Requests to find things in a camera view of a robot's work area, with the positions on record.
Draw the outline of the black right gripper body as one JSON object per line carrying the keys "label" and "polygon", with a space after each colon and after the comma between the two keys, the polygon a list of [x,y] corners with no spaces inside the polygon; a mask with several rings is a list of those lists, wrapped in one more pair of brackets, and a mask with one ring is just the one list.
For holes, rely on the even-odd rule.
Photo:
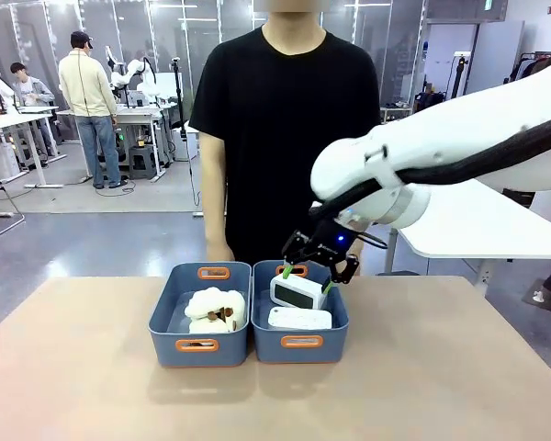
{"label": "black right gripper body", "polygon": [[357,236],[357,231],[342,226],[336,220],[319,221],[309,239],[313,250],[310,260],[323,266],[341,264],[349,255],[349,249]]}

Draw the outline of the person's left hand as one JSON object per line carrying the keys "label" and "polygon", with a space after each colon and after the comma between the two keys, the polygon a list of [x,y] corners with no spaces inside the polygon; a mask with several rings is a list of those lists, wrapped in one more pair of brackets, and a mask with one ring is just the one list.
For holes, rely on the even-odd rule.
{"label": "person's left hand", "polygon": [[364,249],[364,243],[360,239],[356,239],[353,244],[351,245],[348,254],[353,255],[358,261],[357,269],[355,270],[354,274],[356,276],[360,275],[361,272],[361,259],[362,259],[362,252]]}

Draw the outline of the person's right hand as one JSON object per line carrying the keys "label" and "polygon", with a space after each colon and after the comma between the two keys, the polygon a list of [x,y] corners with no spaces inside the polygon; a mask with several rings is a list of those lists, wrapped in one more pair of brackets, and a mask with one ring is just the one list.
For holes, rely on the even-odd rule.
{"label": "person's right hand", "polygon": [[207,260],[209,262],[229,262],[235,257],[231,248],[225,243],[212,243],[207,245]]}

